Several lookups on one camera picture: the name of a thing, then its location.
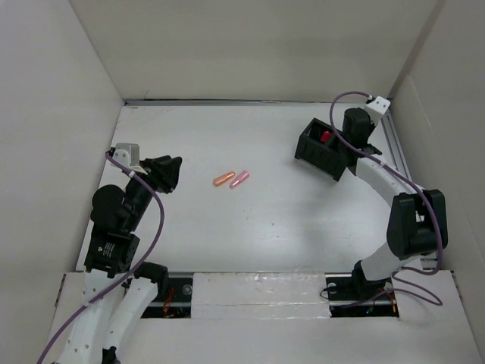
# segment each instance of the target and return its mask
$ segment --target white wall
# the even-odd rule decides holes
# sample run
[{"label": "white wall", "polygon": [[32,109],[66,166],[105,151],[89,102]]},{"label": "white wall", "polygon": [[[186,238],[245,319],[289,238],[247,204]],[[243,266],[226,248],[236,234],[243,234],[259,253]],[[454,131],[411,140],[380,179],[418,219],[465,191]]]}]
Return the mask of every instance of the white wall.
[{"label": "white wall", "polygon": [[0,47],[0,275],[68,271],[122,101],[68,0],[0,0]]},{"label": "white wall", "polygon": [[449,246],[465,311],[485,356],[485,2],[448,0],[393,102],[412,177],[446,194]]},{"label": "white wall", "polygon": [[437,0],[71,0],[125,99],[388,95]]}]

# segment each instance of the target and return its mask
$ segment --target pink object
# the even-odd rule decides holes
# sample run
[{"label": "pink object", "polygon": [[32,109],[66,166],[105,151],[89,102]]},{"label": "pink object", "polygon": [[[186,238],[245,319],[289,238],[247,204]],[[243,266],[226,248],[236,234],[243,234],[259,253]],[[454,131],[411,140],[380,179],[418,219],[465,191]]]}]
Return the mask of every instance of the pink object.
[{"label": "pink object", "polygon": [[242,182],[247,180],[248,177],[249,177],[249,172],[248,171],[242,171],[241,174],[239,176],[237,176],[236,179],[233,180],[230,183],[229,187],[234,188],[234,187],[238,186],[239,184],[241,184]]}]

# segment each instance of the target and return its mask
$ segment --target screw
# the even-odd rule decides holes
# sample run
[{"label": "screw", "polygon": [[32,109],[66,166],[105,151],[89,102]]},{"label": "screw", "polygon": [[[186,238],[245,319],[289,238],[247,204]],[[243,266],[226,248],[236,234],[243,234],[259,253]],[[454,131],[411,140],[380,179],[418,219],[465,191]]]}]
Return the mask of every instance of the screw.
[{"label": "screw", "polygon": [[330,282],[329,284],[327,284],[327,292],[330,294],[336,293],[336,284],[333,282]]},{"label": "screw", "polygon": [[186,296],[192,294],[192,286],[190,284],[186,284],[182,287],[182,293]]}]

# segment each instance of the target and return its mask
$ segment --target white panel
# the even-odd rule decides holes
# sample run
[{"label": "white panel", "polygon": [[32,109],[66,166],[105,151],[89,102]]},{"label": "white panel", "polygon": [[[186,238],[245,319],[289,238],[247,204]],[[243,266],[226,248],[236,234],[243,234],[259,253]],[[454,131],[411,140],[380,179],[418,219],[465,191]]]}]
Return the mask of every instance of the white panel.
[{"label": "white panel", "polygon": [[54,317],[62,277],[62,273],[55,272],[0,277],[2,362],[35,363],[39,358]]},{"label": "white panel", "polygon": [[404,79],[393,105],[396,129],[413,179],[424,187],[438,188],[445,194],[449,232],[449,244],[445,250],[446,266],[455,270],[465,311],[480,351],[484,353],[485,291],[477,288],[482,286],[485,265],[453,181],[454,167],[443,157],[410,77]]},{"label": "white panel", "polygon": [[[355,105],[338,105],[336,123]],[[328,104],[125,107],[113,144],[138,143],[141,158],[180,155],[176,190],[162,196],[165,225],[150,260],[171,271],[351,271],[385,239],[390,209],[346,171],[336,183],[294,159],[300,133]],[[382,124],[371,142],[391,161]],[[234,190],[212,180],[228,171],[251,177]],[[106,166],[101,185],[128,178]],[[159,222],[153,202],[136,229],[136,259]],[[92,223],[77,268],[83,269]]]},{"label": "white panel", "polygon": [[0,4],[2,271],[74,266],[121,100],[67,0]]},{"label": "white panel", "polygon": [[436,0],[71,0],[120,94],[387,96]]},{"label": "white panel", "polygon": [[[439,271],[432,276],[418,275],[413,271],[401,271],[397,277],[427,288],[443,301],[443,306],[438,307],[423,300],[417,300],[408,294],[396,292],[399,319],[406,322],[435,322],[460,319],[465,316],[458,292],[452,289],[455,282],[450,271]],[[433,297],[416,287],[394,280],[393,285],[395,288],[410,290],[433,300]]]},{"label": "white panel", "polygon": [[193,319],[328,319],[325,274],[197,273]]},{"label": "white panel", "polygon": [[[413,281],[422,283],[419,277]],[[78,292],[82,289],[81,280],[70,282],[72,284],[65,284],[69,285],[65,295],[72,295],[76,288]],[[433,316],[430,321],[396,318],[143,319],[126,347],[122,362],[481,363],[467,320],[452,294],[455,292],[452,282],[434,278],[431,282],[437,291],[446,293],[443,299],[452,311],[450,317]],[[53,328],[77,308],[69,301],[64,300],[63,293]],[[59,349],[55,347],[46,362],[54,360]]]},{"label": "white panel", "polygon": [[445,2],[397,93],[396,128],[412,177],[443,189],[448,206],[448,267],[455,270],[482,356],[485,319],[485,2]]}]

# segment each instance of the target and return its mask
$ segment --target red object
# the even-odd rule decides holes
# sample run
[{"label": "red object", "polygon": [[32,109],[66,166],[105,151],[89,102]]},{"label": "red object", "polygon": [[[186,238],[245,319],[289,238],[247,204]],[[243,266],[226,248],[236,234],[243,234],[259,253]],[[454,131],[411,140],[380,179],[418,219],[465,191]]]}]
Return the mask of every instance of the red object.
[{"label": "red object", "polygon": [[324,131],[324,135],[322,135],[320,138],[321,142],[325,143],[328,140],[328,138],[330,138],[330,135],[332,135],[330,131]]}]

